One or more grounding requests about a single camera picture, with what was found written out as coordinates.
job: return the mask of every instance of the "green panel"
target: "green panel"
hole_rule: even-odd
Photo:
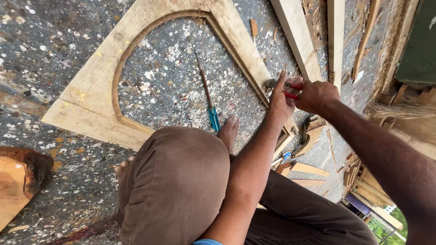
[[[436,1],[421,0],[395,78],[436,86]]]

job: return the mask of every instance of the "person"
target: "person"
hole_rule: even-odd
[[[434,244],[435,161],[342,104],[334,85],[290,78],[303,85],[292,101],[282,93],[285,81],[282,71],[262,124],[237,156],[240,121],[231,116],[218,137],[164,127],[116,167],[124,245],[378,244],[351,211],[270,170],[295,107],[325,118],[348,142],[403,212],[407,244]]]

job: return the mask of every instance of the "hand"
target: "hand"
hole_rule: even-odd
[[[305,112],[322,116],[325,107],[335,102],[341,102],[341,96],[336,86],[328,82],[305,81],[303,92],[300,98],[295,101],[295,106]]]
[[[289,78],[286,80],[287,74],[286,71],[283,70],[280,74],[277,86],[273,89],[271,98],[269,100],[269,110],[268,114],[270,114],[274,119],[279,120],[281,123],[285,123],[295,111],[295,105],[291,98],[286,98],[283,93],[283,87],[285,82],[296,83],[299,84],[303,82],[303,78]],[[288,92],[293,94],[298,94],[293,91],[293,88],[287,89]]]

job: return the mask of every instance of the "pliers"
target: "pliers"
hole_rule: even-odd
[[[278,81],[275,80],[275,79],[267,80],[265,82],[265,87],[267,88],[267,92],[271,91],[272,88],[276,87],[277,83],[278,83]],[[303,86],[300,85],[300,84],[292,84],[292,83],[285,82],[285,85],[287,85],[287,86],[289,86],[291,88],[298,89],[298,90],[302,90],[303,89]],[[298,98],[299,98],[298,95],[293,95],[293,94],[291,94],[289,92],[286,92],[286,91],[284,91],[283,93],[285,94],[286,97],[291,98],[293,100],[298,100]]]

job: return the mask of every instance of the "blue shirt sleeve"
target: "blue shirt sleeve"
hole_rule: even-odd
[[[222,245],[222,244],[212,239],[200,239],[194,242],[192,245]]]

